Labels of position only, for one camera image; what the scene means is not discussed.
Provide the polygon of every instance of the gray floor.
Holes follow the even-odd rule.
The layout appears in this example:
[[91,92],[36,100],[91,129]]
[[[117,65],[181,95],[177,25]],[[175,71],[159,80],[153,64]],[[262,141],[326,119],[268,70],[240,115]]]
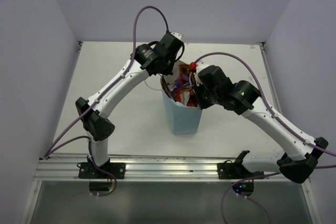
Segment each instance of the gray floor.
[[[90,197],[87,182],[43,182],[32,224],[54,223],[223,223],[222,194],[228,182],[119,182],[108,196]],[[272,224],[311,223],[300,185],[256,183],[253,198],[272,217]],[[253,202],[229,194],[224,204],[229,223],[268,223]]]

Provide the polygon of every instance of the red cap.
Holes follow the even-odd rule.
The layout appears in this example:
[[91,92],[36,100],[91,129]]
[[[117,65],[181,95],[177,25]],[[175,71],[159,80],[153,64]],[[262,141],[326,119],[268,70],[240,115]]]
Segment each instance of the red cap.
[[196,70],[197,64],[195,62],[191,62],[189,67],[190,67],[190,70]]

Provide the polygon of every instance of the white wall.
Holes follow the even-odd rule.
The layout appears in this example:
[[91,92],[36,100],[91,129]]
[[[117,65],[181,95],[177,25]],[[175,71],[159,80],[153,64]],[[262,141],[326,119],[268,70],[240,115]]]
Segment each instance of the white wall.
[[[291,0],[266,43],[283,113],[336,152],[336,0]],[[336,164],[324,154],[319,164]],[[335,223],[336,170],[315,171],[324,223]]]
[[19,223],[78,44],[56,0],[0,0],[0,217]]
[[[171,30],[186,42],[266,41],[290,0],[57,0],[80,40],[131,41],[136,13],[155,5]],[[140,18],[138,39],[162,36],[164,24],[154,11]]]

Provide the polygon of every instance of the gray wall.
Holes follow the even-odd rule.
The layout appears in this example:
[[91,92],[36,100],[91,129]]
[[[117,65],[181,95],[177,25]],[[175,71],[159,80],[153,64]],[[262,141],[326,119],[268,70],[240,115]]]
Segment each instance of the gray wall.
[[[266,43],[283,113],[336,151],[336,0],[291,0]],[[324,154],[320,164],[336,164]],[[336,170],[315,171],[324,223],[335,223]]]
[[21,219],[77,58],[56,0],[0,0],[0,218]]
[[[171,30],[186,42],[266,41],[290,0],[57,0],[80,40],[130,41],[136,13],[145,5],[162,9]],[[154,11],[140,18],[138,39],[161,36]]]

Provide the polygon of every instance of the robotic arm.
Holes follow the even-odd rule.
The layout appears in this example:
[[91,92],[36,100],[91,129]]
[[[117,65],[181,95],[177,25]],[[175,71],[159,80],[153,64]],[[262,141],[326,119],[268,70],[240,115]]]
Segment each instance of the robotic arm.
[[142,44],[136,48],[134,61],[128,60],[120,72],[88,100],[80,97],[76,101],[79,115],[86,112],[93,103],[96,105],[82,118],[83,127],[92,141],[92,156],[97,166],[105,169],[109,166],[108,137],[115,126],[108,120],[117,104],[139,83],[151,75],[171,74],[178,51],[184,48],[182,41],[171,33],[166,33],[160,41]]
[[[195,70],[193,90],[201,109],[218,104],[234,111],[260,127],[284,150],[281,153],[243,151],[233,163],[222,165],[226,173],[242,178],[250,177],[255,172],[281,172],[296,183],[303,183],[309,177],[322,155],[313,146],[325,149],[328,142],[324,138],[314,138],[304,133],[271,107],[275,112],[273,116],[265,106],[259,90],[250,82],[242,80],[232,83],[221,68],[214,65],[198,64]],[[276,120],[276,116],[313,146],[295,138]]]

